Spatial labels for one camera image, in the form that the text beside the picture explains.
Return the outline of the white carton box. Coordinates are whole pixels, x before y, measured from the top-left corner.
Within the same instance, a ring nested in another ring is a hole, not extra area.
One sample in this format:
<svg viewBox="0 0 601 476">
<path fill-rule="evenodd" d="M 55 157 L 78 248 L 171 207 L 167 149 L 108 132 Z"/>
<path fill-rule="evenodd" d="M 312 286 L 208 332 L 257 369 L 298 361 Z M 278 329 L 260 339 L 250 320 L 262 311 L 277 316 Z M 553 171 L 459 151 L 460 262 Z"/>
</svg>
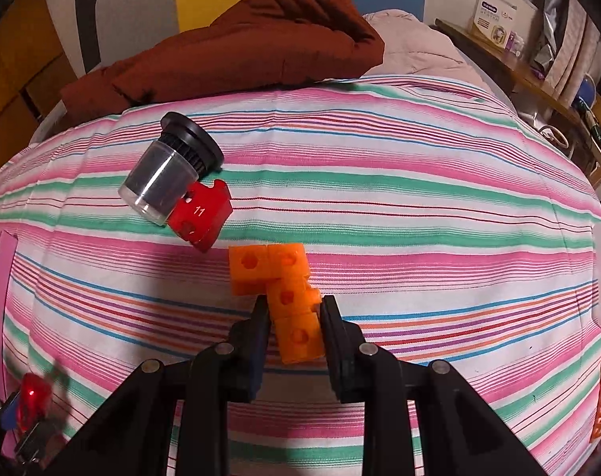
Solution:
<svg viewBox="0 0 601 476">
<path fill-rule="evenodd" d="M 506 0 L 476 0 L 470 32 L 499 50 L 505 50 L 516 14 L 517 6 Z"/>
</svg>

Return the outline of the beige patterned curtain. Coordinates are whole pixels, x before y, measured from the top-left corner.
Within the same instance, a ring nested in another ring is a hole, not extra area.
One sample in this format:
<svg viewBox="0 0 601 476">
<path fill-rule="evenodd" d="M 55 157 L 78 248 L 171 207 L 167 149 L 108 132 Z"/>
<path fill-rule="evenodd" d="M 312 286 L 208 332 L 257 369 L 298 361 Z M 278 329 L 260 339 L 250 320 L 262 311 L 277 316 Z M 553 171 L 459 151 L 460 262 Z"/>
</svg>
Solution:
<svg viewBox="0 0 601 476">
<path fill-rule="evenodd" d="M 570 106 L 592 67 L 601 33 L 578 0 L 541 0 L 541 32 L 530 66 L 553 98 Z"/>
</svg>

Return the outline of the striped pink green bedspread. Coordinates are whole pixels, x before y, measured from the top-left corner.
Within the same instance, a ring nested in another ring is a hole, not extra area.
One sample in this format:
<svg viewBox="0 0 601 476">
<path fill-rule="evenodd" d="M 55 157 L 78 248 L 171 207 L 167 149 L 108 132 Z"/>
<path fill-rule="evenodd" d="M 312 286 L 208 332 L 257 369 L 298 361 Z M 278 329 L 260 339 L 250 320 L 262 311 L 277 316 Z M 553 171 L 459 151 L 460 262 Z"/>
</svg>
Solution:
<svg viewBox="0 0 601 476">
<path fill-rule="evenodd" d="M 207 253 L 119 187 L 169 112 L 219 144 L 231 215 Z M 270 251 L 397 358 L 449 361 L 550 475 L 599 441 L 601 202 L 583 171 L 474 85 L 365 76 L 155 104 L 95 119 L 0 168 L 0 395 L 52 378 L 71 437 L 145 359 L 219 343 L 254 300 L 228 252 Z"/>
</svg>

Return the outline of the red metallic capsule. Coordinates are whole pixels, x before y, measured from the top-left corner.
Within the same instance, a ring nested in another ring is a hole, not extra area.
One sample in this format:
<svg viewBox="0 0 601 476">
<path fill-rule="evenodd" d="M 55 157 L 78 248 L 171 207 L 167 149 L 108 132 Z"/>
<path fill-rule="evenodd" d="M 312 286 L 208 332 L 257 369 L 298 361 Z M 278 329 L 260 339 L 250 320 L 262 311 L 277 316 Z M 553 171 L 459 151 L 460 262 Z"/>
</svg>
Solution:
<svg viewBox="0 0 601 476">
<path fill-rule="evenodd" d="M 18 431 L 27 433 L 48 417 L 51 399 L 52 388 L 44 378 L 33 373 L 25 374 L 19 387 L 16 412 Z"/>
</svg>

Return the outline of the pale pink pillow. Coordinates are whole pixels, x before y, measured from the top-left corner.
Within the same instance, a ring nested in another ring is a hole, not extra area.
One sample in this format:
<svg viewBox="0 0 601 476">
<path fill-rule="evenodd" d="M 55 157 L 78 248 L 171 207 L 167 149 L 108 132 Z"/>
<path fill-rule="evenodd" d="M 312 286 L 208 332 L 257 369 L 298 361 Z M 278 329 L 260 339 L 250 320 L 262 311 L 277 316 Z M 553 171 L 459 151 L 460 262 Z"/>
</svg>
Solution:
<svg viewBox="0 0 601 476">
<path fill-rule="evenodd" d="M 490 90 L 448 36 L 430 28 L 414 15 L 392 9 L 368 13 L 364 18 L 385 42 L 381 64 L 368 70 L 367 75 L 444 77 Z"/>
</svg>

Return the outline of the orange linked cube block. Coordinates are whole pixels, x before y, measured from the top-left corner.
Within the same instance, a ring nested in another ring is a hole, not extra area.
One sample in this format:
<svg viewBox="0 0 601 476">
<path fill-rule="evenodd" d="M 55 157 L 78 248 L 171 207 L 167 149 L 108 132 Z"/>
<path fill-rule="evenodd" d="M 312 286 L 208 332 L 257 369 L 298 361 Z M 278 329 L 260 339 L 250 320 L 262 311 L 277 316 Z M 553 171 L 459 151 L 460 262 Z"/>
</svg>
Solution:
<svg viewBox="0 0 601 476">
<path fill-rule="evenodd" d="M 310 285 L 310 265 L 302 244 L 231 246 L 228 262 L 235 296 L 266 295 L 284 364 L 324 356 L 318 315 L 322 295 Z"/>
</svg>

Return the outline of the rust brown quilted blanket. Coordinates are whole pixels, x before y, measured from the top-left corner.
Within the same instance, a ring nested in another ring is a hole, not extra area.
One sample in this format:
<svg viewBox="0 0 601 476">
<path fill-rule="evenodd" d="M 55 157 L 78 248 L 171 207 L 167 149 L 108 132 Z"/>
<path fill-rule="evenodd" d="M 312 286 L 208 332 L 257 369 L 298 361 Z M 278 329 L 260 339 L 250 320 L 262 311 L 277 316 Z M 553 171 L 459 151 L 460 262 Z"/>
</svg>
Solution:
<svg viewBox="0 0 601 476">
<path fill-rule="evenodd" d="M 384 51 L 352 0 L 240 0 L 211 25 L 86 74 L 60 95 L 77 125 L 153 103 L 355 79 Z"/>
</svg>

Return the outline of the clear jar black lid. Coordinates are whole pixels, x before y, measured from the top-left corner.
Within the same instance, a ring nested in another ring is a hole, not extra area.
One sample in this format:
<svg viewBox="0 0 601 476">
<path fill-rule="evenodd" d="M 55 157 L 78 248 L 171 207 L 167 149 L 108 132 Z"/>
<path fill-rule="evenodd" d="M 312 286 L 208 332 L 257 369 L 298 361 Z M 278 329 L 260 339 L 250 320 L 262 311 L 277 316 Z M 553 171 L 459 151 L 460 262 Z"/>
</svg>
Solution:
<svg viewBox="0 0 601 476">
<path fill-rule="evenodd" d="M 122 200 L 151 224 L 164 227 L 191 183 L 219 171 L 224 155 L 216 140 L 189 117 L 168 112 L 162 131 L 119 187 Z"/>
</svg>

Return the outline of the red cube block number 11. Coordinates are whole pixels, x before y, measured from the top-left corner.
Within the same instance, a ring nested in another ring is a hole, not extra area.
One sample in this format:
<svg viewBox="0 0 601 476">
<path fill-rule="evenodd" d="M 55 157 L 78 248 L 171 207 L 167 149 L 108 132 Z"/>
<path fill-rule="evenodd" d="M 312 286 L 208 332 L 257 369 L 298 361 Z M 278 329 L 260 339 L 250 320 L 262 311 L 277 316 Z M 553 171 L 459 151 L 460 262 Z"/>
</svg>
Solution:
<svg viewBox="0 0 601 476">
<path fill-rule="evenodd" d="M 179 238 L 207 253 L 232 212 L 227 183 L 221 179 L 211 186 L 193 182 L 173 208 L 167 224 Z"/>
</svg>

